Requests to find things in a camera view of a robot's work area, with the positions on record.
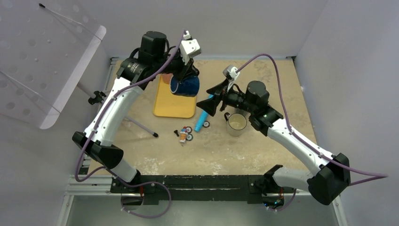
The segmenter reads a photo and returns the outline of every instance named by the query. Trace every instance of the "wall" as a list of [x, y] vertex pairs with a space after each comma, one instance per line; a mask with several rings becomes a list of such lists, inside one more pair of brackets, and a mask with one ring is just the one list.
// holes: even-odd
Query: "wall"
[[[103, 89], [108, 66], [100, 46], [80, 81], [93, 91]], [[72, 135], [88, 125], [96, 110], [87, 99], [76, 88], [55, 125], [46, 130], [0, 115], [1, 225], [56, 224], [79, 155]]]
[[342, 193], [353, 226], [399, 222], [398, 40], [399, 1], [329, 0], [296, 59], [318, 143], [390, 176]]
[[175, 45], [182, 29], [198, 39], [202, 58], [296, 56], [327, 0], [81, 0], [107, 28], [104, 45], [126, 57], [155, 30]]

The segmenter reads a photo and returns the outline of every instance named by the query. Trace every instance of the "beige mug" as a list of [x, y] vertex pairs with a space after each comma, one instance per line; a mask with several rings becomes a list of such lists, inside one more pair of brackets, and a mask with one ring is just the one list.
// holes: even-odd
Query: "beige mug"
[[227, 132], [233, 137], [241, 135], [245, 127], [247, 127], [247, 119], [242, 114], [234, 113], [230, 115], [230, 113], [226, 112], [224, 113], [224, 119], [227, 121]]

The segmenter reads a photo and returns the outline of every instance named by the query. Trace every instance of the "black mug handle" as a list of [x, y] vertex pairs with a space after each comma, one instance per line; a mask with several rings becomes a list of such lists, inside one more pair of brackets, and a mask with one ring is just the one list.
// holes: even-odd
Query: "black mug handle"
[[229, 116], [230, 116], [230, 113], [228, 113], [228, 112], [224, 113], [224, 119], [226, 119], [226, 121], [229, 120]]

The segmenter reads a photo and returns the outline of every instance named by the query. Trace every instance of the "blue mug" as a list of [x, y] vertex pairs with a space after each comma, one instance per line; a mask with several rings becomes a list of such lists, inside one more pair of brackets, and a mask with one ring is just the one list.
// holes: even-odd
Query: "blue mug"
[[170, 91], [174, 95], [195, 97], [200, 88], [198, 76], [190, 76], [178, 82], [174, 76], [170, 79]]

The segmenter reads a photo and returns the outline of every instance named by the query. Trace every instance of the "yellow tray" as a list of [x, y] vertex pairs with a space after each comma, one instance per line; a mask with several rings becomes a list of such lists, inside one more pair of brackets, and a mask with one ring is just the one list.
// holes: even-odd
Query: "yellow tray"
[[191, 118], [195, 113], [196, 97], [175, 96], [160, 76], [152, 112], [158, 117]]

